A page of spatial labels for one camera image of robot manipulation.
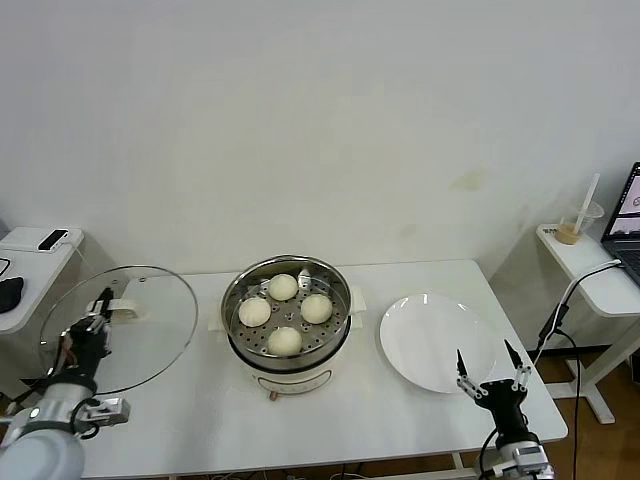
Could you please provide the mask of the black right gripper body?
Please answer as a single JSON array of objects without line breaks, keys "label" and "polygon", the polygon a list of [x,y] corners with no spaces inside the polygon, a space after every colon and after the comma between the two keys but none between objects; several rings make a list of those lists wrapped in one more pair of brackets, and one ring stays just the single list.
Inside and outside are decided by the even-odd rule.
[{"label": "black right gripper body", "polygon": [[529,440],[530,432],[520,405],[527,396],[513,379],[494,380],[480,384],[481,398],[477,405],[491,413],[499,440]]}]

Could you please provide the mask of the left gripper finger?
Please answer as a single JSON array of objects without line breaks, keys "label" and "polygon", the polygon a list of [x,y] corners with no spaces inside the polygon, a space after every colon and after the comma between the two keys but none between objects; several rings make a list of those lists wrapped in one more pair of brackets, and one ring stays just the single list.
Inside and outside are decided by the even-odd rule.
[{"label": "left gripper finger", "polygon": [[91,312],[89,319],[90,334],[103,335],[106,340],[111,338],[111,312]]},{"label": "left gripper finger", "polygon": [[106,320],[110,320],[112,311],[110,304],[113,301],[113,290],[110,287],[106,287],[98,296],[96,300],[90,302],[85,311],[86,318],[102,317]]}]

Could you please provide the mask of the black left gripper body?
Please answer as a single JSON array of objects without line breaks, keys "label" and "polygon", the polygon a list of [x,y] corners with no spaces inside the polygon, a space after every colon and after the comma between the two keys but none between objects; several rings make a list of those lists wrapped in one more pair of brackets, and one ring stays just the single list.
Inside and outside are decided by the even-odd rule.
[{"label": "black left gripper body", "polygon": [[111,338],[90,334],[89,323],[90,319],[78,321],[60,334],[60,373],[95,375],[100,362],[111,354]]}]

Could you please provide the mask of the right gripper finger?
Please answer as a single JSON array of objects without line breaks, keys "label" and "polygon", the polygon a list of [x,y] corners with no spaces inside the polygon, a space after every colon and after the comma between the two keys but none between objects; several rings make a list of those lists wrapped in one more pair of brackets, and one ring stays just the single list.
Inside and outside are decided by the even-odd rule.
[{"label": "right gripper finger", "polygon": [[515,369],[511,389],[514,392],[526,392],[532,367],[522,360],[520,354],[512,347],[507,339],[504,340],[504,344]]},{"label": "right gripper finger", "polygon": [[456,351],[457,386],[473,400],[481,400],[488,396],[488,391],[470,378],[460,350]]}]

